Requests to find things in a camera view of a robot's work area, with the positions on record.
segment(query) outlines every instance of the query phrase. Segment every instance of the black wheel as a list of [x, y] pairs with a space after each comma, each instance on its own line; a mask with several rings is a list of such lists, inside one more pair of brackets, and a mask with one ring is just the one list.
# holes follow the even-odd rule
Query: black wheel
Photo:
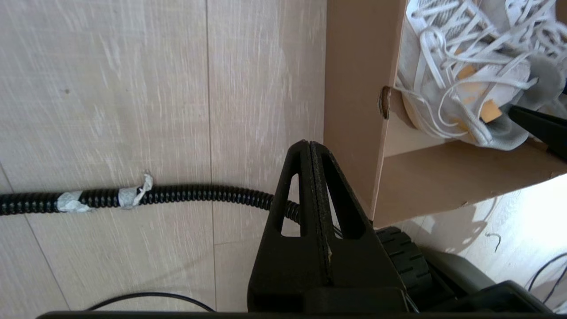
[[376, 231], [376, 235], [411, 298], [433, 287], [427, 261], [406, 233], [397, 227], [386, 227]]

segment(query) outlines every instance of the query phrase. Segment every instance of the white tape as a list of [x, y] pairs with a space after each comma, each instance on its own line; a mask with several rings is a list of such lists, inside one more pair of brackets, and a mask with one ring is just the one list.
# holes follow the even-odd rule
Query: white tape
[[118, 190], [118, 203], [123, 209], [132, 209], [140, 204], [142, 197], [147, 191], [150, 191], [154, 185], [154, 179], [150, 174], [144, 174], [145, 180], [143, 186], [139, 188], [140, 193], [138, 193], [137, 187], [121, 188]]
[[93, 211], [94, 208], [79, 202], [83, 191], [67, 192], [61, 194], [57, 199], [57, 210], [66, 213], [86, 213]]

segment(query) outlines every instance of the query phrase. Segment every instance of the light wooden floor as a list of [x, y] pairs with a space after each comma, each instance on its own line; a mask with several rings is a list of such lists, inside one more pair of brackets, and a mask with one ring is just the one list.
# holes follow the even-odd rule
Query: light wooden floor
[[[0, 192], [135, 186], [146, 170], [158, 184], [274, 192], [288, 146], [323, 138], [325, 12], [324, 0], [1, 0]], [[565, 186], [555, 179], [403, 228], [523, 284], [567, 249]], [[0, 317], [136, 291], [245, 311], [266, 217], [200, 202], [2, 217]], [[496, 253], [488, 231], [502, 235]], [[106, 309], [199, 310], [167, 299]]]

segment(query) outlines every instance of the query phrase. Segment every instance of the black wire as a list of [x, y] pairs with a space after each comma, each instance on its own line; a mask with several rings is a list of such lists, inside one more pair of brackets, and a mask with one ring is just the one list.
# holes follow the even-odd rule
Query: black wire
[[[531, 292], [532, 288], [534, 287], [535, 280], [538, 278], [538, 276], [541, 274], [542, 271], [544, 271], [553, 262], [555, 262], [555, 261], [557, 261], [557, 260], [559, 260], [559, 259], [561, 259], [565, 256], [567, 256], [567, 253], [562, 253], [558, 256], [555, 256], [553, 259], [551, 259], [550, 261], [545, 263], [545, 265], [543, 265], [541, 268], [539, 268], [539, 270], [535, 273], [534, 278], [532, 279], [532, 281], [530, 283], [530, 286], [528, 287], [528, 291]], [[555, 281], [553, 288], [551, 288], [551, 291], [547, 294], [547, 297], [545, 297], [545, 299], [543, 300], [543, 303], [546, 303], [549, 300], [549, 298], [551, 298], [551, 296], [555, 292], [555, 288], [557, 288], [557, 286], [559, 286], [559, 284], [561, 283], [561, 280], [565, 276], [565, 273], [567, 273], [567, 266], [565, 266], [565, 269], [563, 269], [563, 273], [561, 273], [561, 276], [559, 276], [557, 281]]]
[[178, 295], [176, 293], [168, 293], [168, 292], [136, 292], [136, 293], [129, 293], [127, 295], [122, 295], [122, 296], [117, 296], [117, 297], [113, 297], [110, 299], [106, 299], [88, 309], [86, 309], [85, 311], [93, 311], [96, 309], [99, 309], [101, 307], [104, 307], [106, 305], [109, 304], [113, 304], [116, 303], [118, 301], [122, 301], [122, 300], [126, 300], [126, 299], [133, 299], [133, 298], [140, 298], [140, 297], [167, 297], [167, 298], [174, 298], [174, 299], [179, 299], [179, 300], [184, 300], [187, 301], [189, 303], [192, 303], [194, 305], [198, 305], [199, 307], [203, 308], [204, 310], [208, 311], [208, 312], [216, 312], [213, 308], [205, 305], [204, 303], [195, 300], [191, 297], [186, 297], [186, 296], [182, 296], [182, 295]]

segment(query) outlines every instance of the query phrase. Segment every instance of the black device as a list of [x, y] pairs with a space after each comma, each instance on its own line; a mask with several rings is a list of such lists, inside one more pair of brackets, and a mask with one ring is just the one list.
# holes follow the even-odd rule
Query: black device
[[[301, 236], [285, 237], [281, 229], [295, 174]], [[331, 205], [342, 238], [335, 235]], [[39, 318], [562, 317], [513, 282], [494, 284], [461, 257], [421, 252], [394, 227], [376, 232], [330, 151], [307, 141], [287, 152], [248, 284], [248, 310], [51, 312]]]

